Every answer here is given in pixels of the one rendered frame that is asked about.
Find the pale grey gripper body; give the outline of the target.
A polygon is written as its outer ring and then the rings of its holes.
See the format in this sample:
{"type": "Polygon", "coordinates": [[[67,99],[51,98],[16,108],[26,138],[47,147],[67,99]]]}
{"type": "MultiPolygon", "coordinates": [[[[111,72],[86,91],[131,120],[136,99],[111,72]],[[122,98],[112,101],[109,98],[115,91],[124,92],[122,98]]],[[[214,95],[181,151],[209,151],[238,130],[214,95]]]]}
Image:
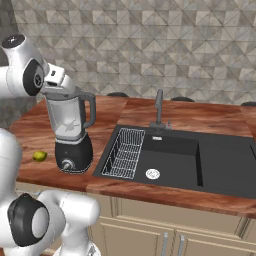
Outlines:
{"type": "Polygon", "coordinates": [[[75,92],[75,85],[72,82],[71,78],[66,74],[60,77],[58,77],[57,75],[47,76],[45,78],[41,92],[43,94],[57,93],[69,95],[75,92]]]}

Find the dark grey blender lid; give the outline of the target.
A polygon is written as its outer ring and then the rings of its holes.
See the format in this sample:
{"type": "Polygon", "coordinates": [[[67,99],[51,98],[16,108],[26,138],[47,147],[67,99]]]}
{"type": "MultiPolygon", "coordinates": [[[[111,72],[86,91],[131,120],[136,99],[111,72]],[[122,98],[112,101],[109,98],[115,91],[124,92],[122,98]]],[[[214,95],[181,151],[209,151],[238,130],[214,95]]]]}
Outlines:
{"type": "Polygon", "coordinates": [[[74,94],[46,93],[44,96],[47,99],[53,100],[53,101],[65,101],[65,100],[70,100],[78,97],[79,93],[74,93],[74,94]]]}

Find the black blender with clear jar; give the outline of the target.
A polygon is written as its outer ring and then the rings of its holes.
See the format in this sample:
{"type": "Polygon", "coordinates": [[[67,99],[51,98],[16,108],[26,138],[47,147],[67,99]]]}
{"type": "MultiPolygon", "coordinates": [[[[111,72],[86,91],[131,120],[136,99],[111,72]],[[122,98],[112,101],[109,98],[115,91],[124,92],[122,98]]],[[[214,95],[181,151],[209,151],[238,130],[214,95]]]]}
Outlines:
{"type": "Polygon", "coordinates": [[[55,134],[55,159],[66,173],[84,173],[93,160],[92,142],[86,129],[96,120],[96,97],[78,90],[79,96],[65,101],[46,98],[52,130],[55,134]],[[74,167],[64,170],[62,162],[69,159],[74,167]]]}

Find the green pear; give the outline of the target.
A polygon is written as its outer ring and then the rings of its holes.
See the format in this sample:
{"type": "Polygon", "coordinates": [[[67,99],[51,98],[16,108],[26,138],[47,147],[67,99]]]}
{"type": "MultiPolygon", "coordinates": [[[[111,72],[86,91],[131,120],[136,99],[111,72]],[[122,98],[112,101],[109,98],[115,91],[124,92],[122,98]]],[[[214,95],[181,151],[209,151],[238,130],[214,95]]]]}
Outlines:
{"type": "Polygon", "coordinates": [[[47,158],[47,153],[45,151],[35,151],[33,154],[33,160],[36,162],[43,162],[47,158]]]}

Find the silver blender knob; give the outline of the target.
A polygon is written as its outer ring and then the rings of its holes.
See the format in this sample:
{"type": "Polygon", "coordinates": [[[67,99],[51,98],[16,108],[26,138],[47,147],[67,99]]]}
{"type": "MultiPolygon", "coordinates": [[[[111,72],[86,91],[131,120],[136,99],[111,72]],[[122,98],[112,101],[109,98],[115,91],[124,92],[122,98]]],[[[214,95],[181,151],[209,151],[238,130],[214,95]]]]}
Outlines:
{"type": "Polygon", "coordinates": [[[69,170],[74,167],[74,163],[69,159],[64,159],[62,165],[64,170],[69,170]]]}

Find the dark grey tap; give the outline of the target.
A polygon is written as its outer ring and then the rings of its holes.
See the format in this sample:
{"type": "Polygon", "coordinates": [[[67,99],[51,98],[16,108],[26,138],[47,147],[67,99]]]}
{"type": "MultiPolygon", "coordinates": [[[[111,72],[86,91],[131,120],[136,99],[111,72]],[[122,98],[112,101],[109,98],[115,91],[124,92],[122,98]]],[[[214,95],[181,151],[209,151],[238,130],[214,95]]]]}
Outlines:
{"type": "Polygon", "coordinates": [[[162,122],[162,101],[163,101],[163,90],[159,89],[157,91],[155,99],[155,108],[156,108],[156,121],[150,123],[150,127],[155,130],[157,134],[160,134],[164,129],[171,130],[171,122],[168,121],[166,124],[162,122]]]}

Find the silver sink drain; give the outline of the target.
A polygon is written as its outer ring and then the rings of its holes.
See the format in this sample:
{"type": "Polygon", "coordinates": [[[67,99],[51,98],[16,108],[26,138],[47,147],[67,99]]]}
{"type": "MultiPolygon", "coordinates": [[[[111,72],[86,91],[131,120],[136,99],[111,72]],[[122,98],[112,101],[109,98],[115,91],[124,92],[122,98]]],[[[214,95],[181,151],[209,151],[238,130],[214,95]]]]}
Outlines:
{"type": "Polygon", "coordinates": [[[160,177],[160,172],[157,169],[148,169],[146,171],[146,177],[151,180],[156,180],[160,177]]]}

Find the beige cupboard door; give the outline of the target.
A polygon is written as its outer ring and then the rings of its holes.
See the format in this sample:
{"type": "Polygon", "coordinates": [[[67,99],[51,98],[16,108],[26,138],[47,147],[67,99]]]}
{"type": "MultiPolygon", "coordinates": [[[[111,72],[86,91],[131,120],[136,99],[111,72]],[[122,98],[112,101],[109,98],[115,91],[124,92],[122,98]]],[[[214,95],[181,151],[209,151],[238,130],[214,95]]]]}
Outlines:
{"type": "Polygon", "coordinates": [[[182,256],[256,256],[256,244],[177,231],[172,256],[178,256],[180,235],[185,236],[182,256]]]}
{"type": "Polygon", "coordinates": [[[163,235],[168,232],[166,256],[172,255],[173,229],[135,221],[101,217],[104,256],[161,256],[163,235]]]}

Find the black sink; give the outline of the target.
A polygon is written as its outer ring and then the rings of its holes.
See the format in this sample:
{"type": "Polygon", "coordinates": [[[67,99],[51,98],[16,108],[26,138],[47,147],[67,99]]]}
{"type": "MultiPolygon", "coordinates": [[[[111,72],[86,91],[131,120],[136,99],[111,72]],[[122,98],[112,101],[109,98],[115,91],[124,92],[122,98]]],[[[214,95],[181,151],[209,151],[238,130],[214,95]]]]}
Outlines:
{"type": "Polygon", "coordinates": [[[118,125],[94,171],[98,177],[119,179],[256,199],[256,142],[249,137],[118,125]],[[123,179],[101,171],[121,128],[145,130],[135,176],[123,179]],[[146,177],[157,169],[160,177],[146,177]]]}

